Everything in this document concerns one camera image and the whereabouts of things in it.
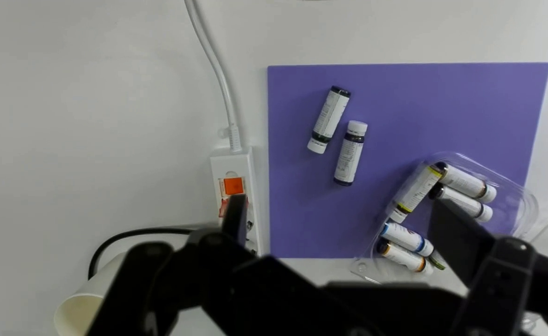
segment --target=cylindrical object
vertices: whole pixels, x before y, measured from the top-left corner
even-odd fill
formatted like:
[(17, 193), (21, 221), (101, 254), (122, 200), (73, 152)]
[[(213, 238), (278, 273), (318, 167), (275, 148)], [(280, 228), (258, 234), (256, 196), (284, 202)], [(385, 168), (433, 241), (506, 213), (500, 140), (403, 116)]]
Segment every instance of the cylindrical object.
[(392, 223), (405, 223), (405, 219), (416, 211), (422, 200), (431, 193), (431, 189), (441, 182), (442, 170), (431, 165), (420, 165), (418, 170), (403, 183), (394, 202), (386, 210)]
[(116, 256), (94, 279), (90, 279), (75, 295), (68, 297), (55, 314), (55, 329), (58, 336), (88, 335), (96, 314), (101, 310), (126, 254)]
[(495, 210), (489, 208), (487, 204), (482, 204), (478, 200), (472, 200), (454, 189), (448, 187), (439, 187), (433, 191), (431, 195), (437, 200), (450, 200), (455, 206), (459, 206), (467, 215), (470, 215), (472, 219), (476, 219), (480, 224), (489, 223), (495, 217)]
[(496, 187), (489, 185), (485, 180), (480, 180), (448, 163), (439, 163), (437, 167), (444, 170), (444, 176), (441, 180), (442, 185), (468, 198), (480, 200), (482, 204), (491, 204), (493, 200), (496, 200), (498, 196)]
[(383, 243), (381, 245), (381, 254), (394, 262), (394, 264), (400, 264), (403, 267), (407, 267), (409, 271), (413, 273), (422, 273), (422, 275), (431, 275), (433, 273), (433, 267), (427, 264), (426, 258), (418, 256), (418, 254), (413, 254), (394, 243)]
[(368, 124), (349, 122), (342, 155), (336, 163), (334, 182), (342, 185), (353, 185), (357, 168), (360, 167)]
[(401, 249), (420, 254), (420, 256), (431, 256), (435, 252), (435, 245), (431, 245), (426, 238), (422, 238), (416, 232), (409, 232), (401, 224), (385, 224), (383, 238), (400, 245)]
[(334, 139), (336, 127), (349, 105), (351, 92), (332, 86), (327, 103), (316, 122), (308, 150), (314, 154), (327, 154), (329, 142)]

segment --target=purple paper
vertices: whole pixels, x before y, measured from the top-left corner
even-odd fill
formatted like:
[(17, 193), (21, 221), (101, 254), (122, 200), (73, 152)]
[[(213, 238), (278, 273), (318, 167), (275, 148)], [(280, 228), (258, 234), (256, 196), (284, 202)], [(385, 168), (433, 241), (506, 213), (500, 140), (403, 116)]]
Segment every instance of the purple paper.
[[(524, 185), (547, 81), (548, 64), (271, 68), (273, 252), (364, 256), (398, 187), (439, 152)], [(353, 98), (327, 154), (316, 155), (306, 144), (331, 86)], [(349, 120), (370, 131), (357, 182), (344, 187), (332, 176)]]

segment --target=power cord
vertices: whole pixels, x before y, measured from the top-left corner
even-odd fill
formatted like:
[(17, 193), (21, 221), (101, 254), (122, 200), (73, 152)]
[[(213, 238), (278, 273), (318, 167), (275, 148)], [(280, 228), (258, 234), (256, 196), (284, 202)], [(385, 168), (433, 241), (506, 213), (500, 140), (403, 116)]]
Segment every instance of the power cord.
[(176, 234), (176, 236), (191, 236), (194, 230), (187, 228), (144, 228), (144, 230), (131, 230), (131, 232), (122, 232), (111, 239), (107, 239), (92, 256), (90, 266), (88, 266), (88, 280), (98, 273), (98, 264), (103, 256), (103, 252), (114, 245), (116, 241), (127, 239), (127, 238), (137, 238), (137, 236), (157, 236), (157, 234)]

